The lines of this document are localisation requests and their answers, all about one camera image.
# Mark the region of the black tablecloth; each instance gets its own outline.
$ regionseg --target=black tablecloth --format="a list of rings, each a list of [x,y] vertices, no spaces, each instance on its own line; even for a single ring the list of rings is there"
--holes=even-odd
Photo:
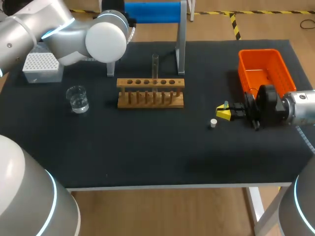
[[[188,42],[184,109],[118,110],[116,78],[149,78],[159,54],[160,78],[176,76],[174,43],[130,43],[117,63],[82,61],[62,83],[28,84],[21,67],[0,95],[0,134],[16,141],[67,188],[130,185],[290,182],[312,157],[295,127],[255,132],[245,121],[207,122],[225,100],[242,101],[238,52],[280,51],[298,90],[312,89],[287,40]],[[70,112],[72,85],[84,85],[90,108]],[[303,127],[315,143],[315,127]]]

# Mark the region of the wooden peg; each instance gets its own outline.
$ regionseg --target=wooden peg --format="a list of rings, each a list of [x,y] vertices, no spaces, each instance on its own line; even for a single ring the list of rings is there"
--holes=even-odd
[[[128,92],[128,103],[131,104],[131,91]]]
[[[140,100],[140,92],[137,91],[137,104],[139,104],[139,100]]]
[[[164,104],[164,100],[165,100],[165,92],[164,91],[161,92],[161,96],[162,96],[162,104]]]
[[[122,87],[122,97],[125,97],[125,87]]]
[[[157,92],[153,92],[153,104],[156,103],[156,98],[157,98]]]
[[[181,89],[178,88],[178,89],[176,90],[176,96],[179,97],[180,95],[181,95]]]
[[[173,91],[169,93],[169,104],[172,104],[172,102],[173,102]]]
[[[149,97],[149,95],[148,95],[148,91],[146,91],[146,95],[145,95],[146,104],[148,103],[148,97]]]

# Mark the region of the wooden floor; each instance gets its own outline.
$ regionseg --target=wooden floor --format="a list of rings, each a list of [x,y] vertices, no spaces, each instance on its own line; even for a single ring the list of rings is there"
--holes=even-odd
[[[98,0],[65,2],[72,9],[98,10]],[[314,9],[313,0],[196,0],[196,11]],[[75,17],[87,20],[92,16],[75,14]],[[300,29],[300,22],[304,19],[315,20],[315,16],[236,16],[243,40],[289,39],[315,86],[315,29]],[[227,16],[197,15],[193,23],[188,22],[187,27],[189,41],[235,40]],[[176,30],[176,25],[138,25],[133,40],[175,41]],[[262,187],[260,192],[267,208],[278,190],[276,187]],[[81,236],[253,235],[246,198],[240,188],[94,191],[75,192],[73,195],[82,214]],[[277,228],[269,233],[269,236],[278,235]]]

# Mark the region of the cable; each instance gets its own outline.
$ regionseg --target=cable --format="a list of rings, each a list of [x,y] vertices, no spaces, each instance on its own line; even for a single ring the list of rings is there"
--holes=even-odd
[[[311,30],[311,29],[315,29],[315,26],[314,27],[303,27],[302,26],[302,23],[305,22],[305,21],[310,21],[310,22],[313,22],[315,24],[315,21],[311,20],[311,19],[306,19],[306,20],[303,20],[301,23],[300,23],[300,27],[304,30]]]
[[[127,44],[130,43],[130,41],[132,40],[135,32],[136,32],[136,27],[132,27],[131,34],[130,34],[130,36],[128,38]]]
[[[253,89],[254,89],[254,90],[256,90],[256,91],[258,92],[258,89],[256,89],[256,88],[250,88],[250,90],[253,90]]]

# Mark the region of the robotic arm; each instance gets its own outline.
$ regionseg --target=robotic arm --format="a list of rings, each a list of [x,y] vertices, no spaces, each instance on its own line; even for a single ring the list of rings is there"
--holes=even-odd
[[[256,99],[245,92],[244,101],[229,104],[228,108],[218,107],[217,116],[228,120],[247,118],[255,130],[261,124],[315,124],[315,90],[288,92],[280,98],[273,85],[261,85]]]
[[[87,57],[111,63],[124,55],[128,34],[128,19],[117,10],[105,10],[90,22],[80,22],[62,0],[34,0],[0,23],[0,77],[40,39],[61,64]]]

